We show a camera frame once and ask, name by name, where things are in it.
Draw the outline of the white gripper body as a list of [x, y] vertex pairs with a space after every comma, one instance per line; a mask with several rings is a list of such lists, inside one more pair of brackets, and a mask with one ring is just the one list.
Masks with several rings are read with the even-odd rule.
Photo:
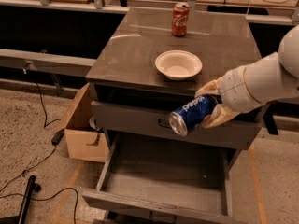
[[263, 106], [263, 103], [250, 94], [245, 80], [245, 71], [245, 65], [239, 66], [226, 72], [221, 80], [220, 95], [222, 103], [234, 112], [249, 113]]

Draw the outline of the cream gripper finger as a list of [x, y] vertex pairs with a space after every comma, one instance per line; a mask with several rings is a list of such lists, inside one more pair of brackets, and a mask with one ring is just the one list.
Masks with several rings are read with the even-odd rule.
[[224, 104], [217, 104], [211, 115], [208, 115], [203, 121], [204, 128], [213, 128], [232, 120], [239, 115], [239, 112], [233, 111]]
[[202, 95], [219, 95], [221, 81], [222, 77], [209, 81], [195, 93], [195, 97]]

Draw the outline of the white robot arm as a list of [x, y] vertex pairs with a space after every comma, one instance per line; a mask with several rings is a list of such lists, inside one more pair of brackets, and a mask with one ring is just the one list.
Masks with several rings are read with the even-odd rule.
[[231, 69], [195, 93], [196, 96], [212, 94], [221, 98], [221, 103], [204, 119], [202, 126], [216, 127], [268, 102], [298, 98], [298, 78], [299, 26], [295, 26], [281, 39], [278, 52]]

